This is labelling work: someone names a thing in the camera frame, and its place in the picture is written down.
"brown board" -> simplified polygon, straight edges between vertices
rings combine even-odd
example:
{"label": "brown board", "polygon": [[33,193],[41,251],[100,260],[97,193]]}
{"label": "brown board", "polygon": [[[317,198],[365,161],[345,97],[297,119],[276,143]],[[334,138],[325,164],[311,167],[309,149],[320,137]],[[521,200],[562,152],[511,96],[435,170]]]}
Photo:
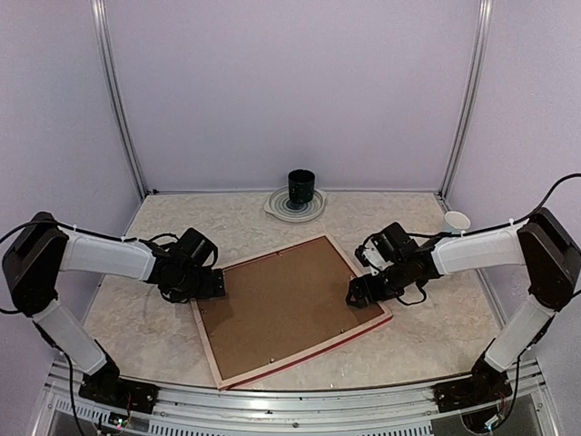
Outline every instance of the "brown board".
{"label": "brown board", "polygon": [[280,371],[391,319],[345,303],[356,269],[327,236],[224,268],[226,297],[192,307],[219,389]]}

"table surface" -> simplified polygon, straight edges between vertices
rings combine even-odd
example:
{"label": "table surface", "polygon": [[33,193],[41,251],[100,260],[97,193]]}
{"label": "table surface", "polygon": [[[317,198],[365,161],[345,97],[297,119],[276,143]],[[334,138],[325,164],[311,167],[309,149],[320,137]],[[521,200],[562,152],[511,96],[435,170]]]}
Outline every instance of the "table surface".
{"label": "table surface", "polygon": [[[150,195],[128,232],[143,239],[194,227],[231,263],[321,233],[330,234],[356,264],[355,248],[398,221],[409,232],[437,232],[443,212],[430,193],[329,193],[316,221],[283,223],[266,214],[267,193]],[[242,386],[243,389],[342,389],[416,382],[467,372],[498,327],[474,272],[426,286],[428,300],[387,302],[393,320],[357,340]],[[420,298],[410,287],[406,301]],[[214,386],[189,304],[165,302],[155,286],[107,276],[87,315],[88,332],[123,375]]]}

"black mug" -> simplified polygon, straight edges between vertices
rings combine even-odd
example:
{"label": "black mug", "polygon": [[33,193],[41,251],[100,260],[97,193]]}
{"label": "black mug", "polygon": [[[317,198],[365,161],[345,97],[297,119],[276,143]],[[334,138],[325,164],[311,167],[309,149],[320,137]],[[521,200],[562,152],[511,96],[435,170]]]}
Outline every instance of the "black mug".
{"label": "black mug", "polygon": [[310,202],[315,194],[315,174],[309,170],[294,170],[289,173],[290,205],[300,208]]}

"vertical metal pole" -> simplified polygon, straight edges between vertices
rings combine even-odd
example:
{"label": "vertical metal pole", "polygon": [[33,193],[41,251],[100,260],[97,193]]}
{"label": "vertical metal pole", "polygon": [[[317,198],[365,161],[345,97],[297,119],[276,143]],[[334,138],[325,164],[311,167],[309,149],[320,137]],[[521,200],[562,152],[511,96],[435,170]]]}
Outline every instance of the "vertical metal pole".
{"label": "vertical metal pole", "polygon": [[470,126],[470,118],[474,109],[474,103],[478,93],[478,83],[480,82],[480,73],[482,72],[482,65],[484,63],[484,55],[487,49],[488,33],[490,29],[490,17],[492,14],[492,0],[480,0],[480,10],[478,13],[478,26],[476,40],[474,42],[474,50],[472,52],[472,60],[470,63],[470,72],[468,76],[468,86],[464,94],[464,102],[462,104],[462,111],[458,120],[458,126],[454,135],[454,145],[452,146],[452,153],[448,159],[448,166],[444,181],[440,186],[439,193],[444,200],[448,199],[450,189],[460,162],[462,149],[466,142],[468,128]]}
{"label": "vertical metal pole", "polygon": [[109,30],[107,26],[107,14],[105,10],[104,0],[91,0],[93,8],[94,26],[97,33],[97,43],[99,44],[99,54],[101,55],[101,62],[105,73],[105,81],[109,89],[109,97],[115,115],[115,121],[119,128],[123,151],[127,158],[127,163],[131,170],[133,183],[135,189],[141,199],[144,199],[148,193],[147,184],[143,177],[143,170],[139,164],[135,147],[129,133],[129,126],[125,117],[123,109],[123,101],[119,91],[119,84],[117,83],[117,75],[115,73],[115,63],[113,61],[113,50],[111,49],[111,39],[109,37]]}

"marble tabletop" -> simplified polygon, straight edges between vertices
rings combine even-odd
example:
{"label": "marble tabletop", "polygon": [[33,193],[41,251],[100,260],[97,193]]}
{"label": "marble tabletop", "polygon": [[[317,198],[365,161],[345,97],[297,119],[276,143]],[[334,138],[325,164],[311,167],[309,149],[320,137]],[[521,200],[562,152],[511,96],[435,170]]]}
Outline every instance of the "marble tabletop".
{"label": "marble tabletop", "polygon": [[[316,221],[288,224],[267,215],[267,193],[150,195],[128,232],[143,239],[194,227],[230,263],[321,233],[356,263],[355,248],[399,221],[409,232],[437,232],[443,212],[430,193],[329,193]],[[430,282],[428,300],[387,305],[393,320],[357,340],[241,389],[341,389],[416,382],[469,371],[498,327],[474,272]],[[420,298],[410,287],[407,301]],[[123,375],[214,386],[189,304],[169,304],[143,282],[105,277],[87,315],[88,332]]]}

